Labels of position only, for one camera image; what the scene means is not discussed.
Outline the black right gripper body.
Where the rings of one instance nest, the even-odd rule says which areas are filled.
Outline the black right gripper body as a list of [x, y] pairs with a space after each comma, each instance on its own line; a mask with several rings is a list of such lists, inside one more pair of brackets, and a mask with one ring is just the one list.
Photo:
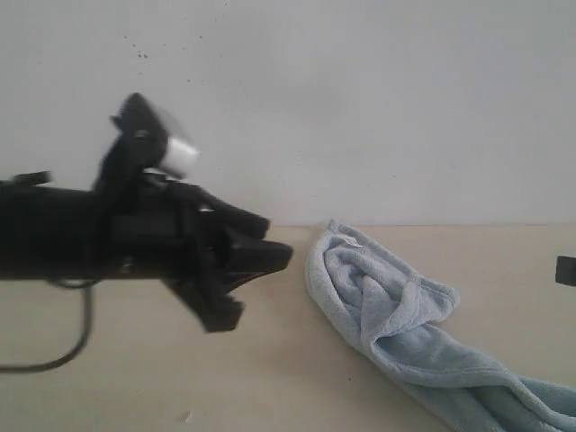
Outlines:
[[556, 258], [555, 281], [558, 284], [576, 284], [575, 256], [558, 256]]

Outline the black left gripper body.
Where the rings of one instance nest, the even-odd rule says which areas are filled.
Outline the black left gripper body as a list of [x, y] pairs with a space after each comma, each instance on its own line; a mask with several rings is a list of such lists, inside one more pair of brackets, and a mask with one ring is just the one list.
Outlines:
[[110, 248], [136, 279], [158, 279], [209, 333], [234, 329], [234, 298], [223, 282], [226, 226], [197, 186], [146, 185], [110, 217]]

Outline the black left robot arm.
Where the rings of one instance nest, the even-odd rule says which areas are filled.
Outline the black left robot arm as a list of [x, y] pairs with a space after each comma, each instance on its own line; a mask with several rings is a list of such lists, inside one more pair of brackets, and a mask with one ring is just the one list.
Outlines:
[[144, 175], [105, 204], [95, 191], [4, 182], [5, 280], [159, 280], [208, 332], [233, 330], [233, 292], [283, 271], [293, 249], [266, 237], [268, 219], [200, 186]]

